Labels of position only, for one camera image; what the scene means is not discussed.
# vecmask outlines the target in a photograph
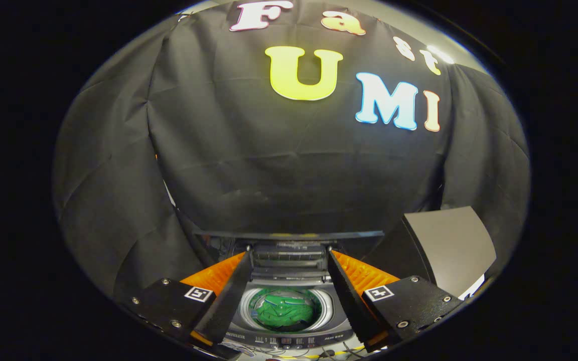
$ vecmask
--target cable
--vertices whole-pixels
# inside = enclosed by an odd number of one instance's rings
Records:
[[[343,341],[342,342],[343,345],[345,345],[345,348],[347,349],[347,352],[349,352],[350,354],[353,354],[354,356],[358,357],[358,358],[363,358],[362,356],[359,356],[357,353],[351,351],[351,349],[349,347],[347,347],[347,344]]]
[[[335,359],[331,357],[331,355],[327,351],[325,351],[325,347],[323,347],[323,354],[326,354],[330,359],[333,359],[333,361],[335,361]]]
[[[294,357],[303,357],[303,356],[305,356],[306,354],[308,354],[308,353],[309,353],[309,351],[310,351],[310,350],[307,350],[307,351],[305,351],[305,353],[304,353],[304,354],[301,354],[300,356],[294,356]]]

